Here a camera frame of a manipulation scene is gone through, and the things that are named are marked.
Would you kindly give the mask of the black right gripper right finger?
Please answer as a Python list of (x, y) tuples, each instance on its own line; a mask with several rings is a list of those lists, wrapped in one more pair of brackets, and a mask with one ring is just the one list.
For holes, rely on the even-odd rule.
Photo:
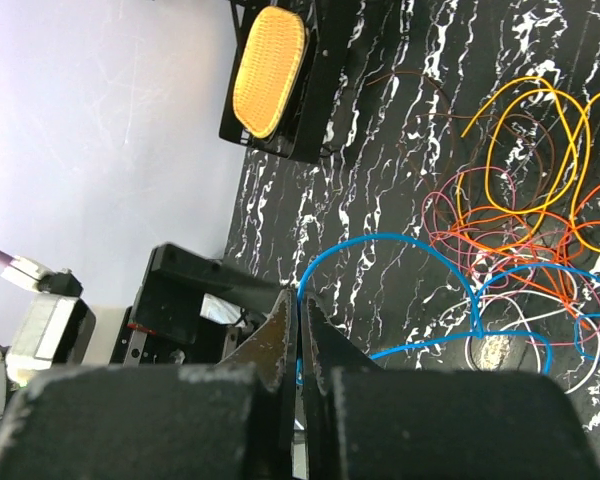
[(300, 306), (312, 479), (599, 479), (579, 418), (533, 373), (391, 370)]

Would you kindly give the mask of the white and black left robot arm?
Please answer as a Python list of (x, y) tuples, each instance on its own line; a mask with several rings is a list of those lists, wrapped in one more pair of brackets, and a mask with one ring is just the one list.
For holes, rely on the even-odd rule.
[(12, 395), (55, 366), (213, 364), (264, 323), (276, 283), (173, 243), (155, 247), (133, 303), (96, 307), (70, 270), (0, 251), (2, 278), (33, 299), (0, 345), (0, 422)]

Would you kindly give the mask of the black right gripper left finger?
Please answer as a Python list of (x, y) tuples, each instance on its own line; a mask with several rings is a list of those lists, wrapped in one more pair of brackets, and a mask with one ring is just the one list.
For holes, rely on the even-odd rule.
[(288, 479), (295, 296), (216, 365), (62, 367), (20, 390), (0, 479)]

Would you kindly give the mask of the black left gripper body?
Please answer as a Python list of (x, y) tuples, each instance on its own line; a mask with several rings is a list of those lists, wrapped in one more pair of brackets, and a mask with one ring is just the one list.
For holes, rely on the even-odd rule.
[(176, 244), (155, 247), (126, 308), (113, 364), (211, 364), (261, 327), (281, 287)]

